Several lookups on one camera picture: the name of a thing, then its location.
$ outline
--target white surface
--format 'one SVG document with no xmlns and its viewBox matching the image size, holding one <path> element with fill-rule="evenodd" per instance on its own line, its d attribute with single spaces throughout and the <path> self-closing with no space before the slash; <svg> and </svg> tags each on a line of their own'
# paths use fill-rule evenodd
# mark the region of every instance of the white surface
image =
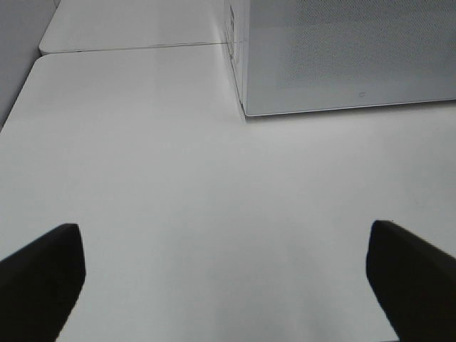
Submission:
<svg viewBox="0 0 456 342">
<path fill-rule="evenodd" d="M 0 1 L 0 130 L 33 62 L 52 18 L 53 0 Z"/>
<path fill-rule="evenodd" d="M 221 43 L 223 0 L 62 0 L 43 54 Z"/>
<path fill-rule="evenodd" d="M 81 226 L 60 341 L 390 341 L 370 225 L 456 255 L 454 103 L 246 122 L 223 46 L 46 56 L 0 134 L 0 257 Z"/>
</svg>

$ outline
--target white tabletop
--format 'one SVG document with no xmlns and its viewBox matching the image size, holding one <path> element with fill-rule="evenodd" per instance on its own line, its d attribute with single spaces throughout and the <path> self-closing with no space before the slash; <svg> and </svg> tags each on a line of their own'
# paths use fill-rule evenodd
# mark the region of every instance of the white tabletop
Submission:
<svg viewBox="0 0 456 342">
<path fill-rule="evenodd" d="M 42 54 L 222 42 L 223 0 L 62 0 Z"/>
<path fill-rule="evenodd" d="M 0 256 L 79 223 L 60 341 L 393 340 L 370 225 L 456 254 L 456 105 L 246 122 L 223 51 L 38 60 L 0 134 Z"/>
</svg>

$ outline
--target black object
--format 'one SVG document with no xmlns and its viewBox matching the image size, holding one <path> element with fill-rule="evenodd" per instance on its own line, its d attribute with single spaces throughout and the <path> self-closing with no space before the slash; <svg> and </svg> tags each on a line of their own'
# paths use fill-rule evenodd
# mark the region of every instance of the black object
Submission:
<svg viewBox="0 0 456 342">
<path fill-rule="evenodd" d="M 456 259 L 392 222 L 370 237 L 368 280 L 400 341 L 456 341 Z"/>
<path fill-rule="evenodd" d="M 85 275 L 77 224 L 63 224 L 1 261 L 0 341 L 56 340 Z"/>
</svg>

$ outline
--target perforated panel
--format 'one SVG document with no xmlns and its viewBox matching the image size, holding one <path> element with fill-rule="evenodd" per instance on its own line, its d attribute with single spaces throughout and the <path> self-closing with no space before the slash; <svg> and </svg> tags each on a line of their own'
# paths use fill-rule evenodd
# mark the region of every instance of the perforated panel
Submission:
<svg viewBox="0 0 456 342">
<path fill-rule="evenodd" d="M 456 97 L 455 0 L 251 0 L 251 115 Z"/>
</svg>

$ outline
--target white box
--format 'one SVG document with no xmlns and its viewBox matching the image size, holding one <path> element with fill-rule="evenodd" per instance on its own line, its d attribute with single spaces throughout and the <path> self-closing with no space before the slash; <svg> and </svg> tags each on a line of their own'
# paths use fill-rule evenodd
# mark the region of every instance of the white box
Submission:
<svg viewBox="0 0 456 342">
<path fill-rule="evenodd" d="M 247 116 L 456 98 L 455 0 L 225 0 Z"/>
</svg>

